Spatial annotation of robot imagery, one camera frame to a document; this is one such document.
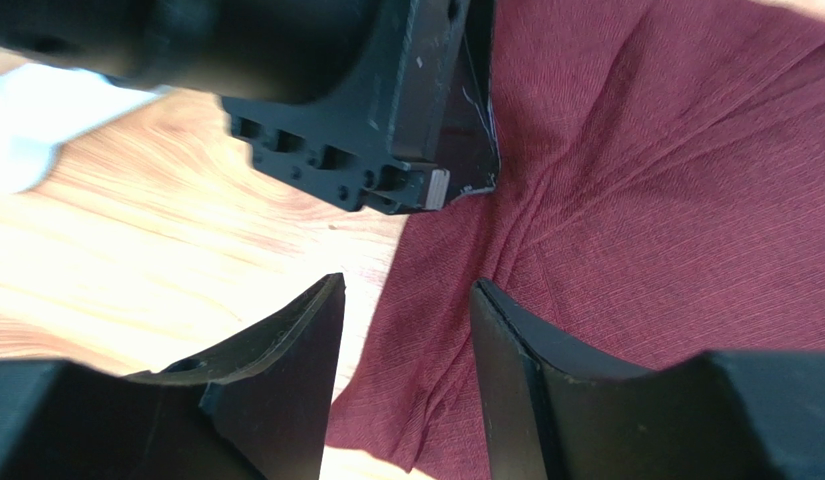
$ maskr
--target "mounting hole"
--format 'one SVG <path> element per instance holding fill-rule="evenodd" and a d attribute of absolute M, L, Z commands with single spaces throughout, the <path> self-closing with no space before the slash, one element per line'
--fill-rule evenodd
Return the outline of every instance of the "mounting hole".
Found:
<path fill-rule="evenodd" d="M 202 367 L 207 365 L 202 360 L 198 360 L 196 358 L 185 358 L 184 360 L 180 360 L 166 369 L 166 373 L 178 373 L 178 372 L 190 372 L 193 370 L 198 370 Z"/>
<path fill-rule="evenodd" d="M 365 172 L 365 188 L 374 188 L 376 185 L 376 174 L 368 170 Z"/>
<path fill-rule="evenodd" d="M 459 15 L 459 9 L 459 0 L 450 0 L 450 3 L 448 4 L 448 20 L 451 22 L 456 20 L 457 15 Z"/>
<path fill-rule="evenodd" d="M 60 55 L 72 50 L 72 44 L 57 37 L 39 37 L 32 47 L 34 52 L 42 55 Z"/>
<path fill-rule="evenodd" d="M 303 137 L 279 130 L 276 133 L 275 151 L 279 153 L 293 153 L 300 151 L 305 146 L 305 139 Z"/>
<path fill-rule="evenodd" d="M 232 118 L 232 135 L 244 140 L 254 140 L 262 134 L 261 124 L 248 118 Z"/>

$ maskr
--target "black 3d-printed part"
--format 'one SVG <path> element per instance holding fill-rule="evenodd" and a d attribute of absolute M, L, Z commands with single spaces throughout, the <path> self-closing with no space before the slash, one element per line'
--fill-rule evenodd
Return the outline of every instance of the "black 3d-printed part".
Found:
<path fill-rule="evenodd" d="M 495 0 L 0 0 L 0 46 L 222 95 L 254 167 L 341 209 L 493 191 Z"/>
<path fill-rule="evenodd" d="M 825 479 L 825 353 L 708 352 L 649 372 L 475 284 L 493 480 Z"/>
<path fill-rule="evenodd" d="M 359 62 L 306 105 L 224 98 L 253 166 L 348 211 L 440 210 L 495 189 L 494 0 L 384 0 Z"/>
<path fill-rule="evenodd" d="M 0 361 L 0 480 L 317 480 L 344 280 L 165 371 Z"/>

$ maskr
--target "maroon cloth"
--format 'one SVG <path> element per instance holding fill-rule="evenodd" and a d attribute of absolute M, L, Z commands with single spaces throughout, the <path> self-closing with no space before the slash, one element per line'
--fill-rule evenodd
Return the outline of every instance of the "maroon cloth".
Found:
<path fill-rule="evenodd" d="M 488 476 L 472 282 L 631 362 L 825 349 L 825 24 L 745 0 L 501 0 L 496 194 L 409 221 L 329 443 Z"/>

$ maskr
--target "wooden table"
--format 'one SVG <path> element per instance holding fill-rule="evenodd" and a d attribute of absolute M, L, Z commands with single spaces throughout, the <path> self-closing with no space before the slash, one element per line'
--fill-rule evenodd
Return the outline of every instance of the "wooden table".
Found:
<path fill-rule="evenodd" d="M 0 73 L 21 63 L 0 51 Z M 215 97 L 177 91 L 69 144 L 35 190 L 0 196 L 0 358 L 159 370 L 340 271 L 336 394 L 347 384 L 405 219 L 261 175 L 226 131 Z M 407 477 L 328 450 L 324 478 Z"/>

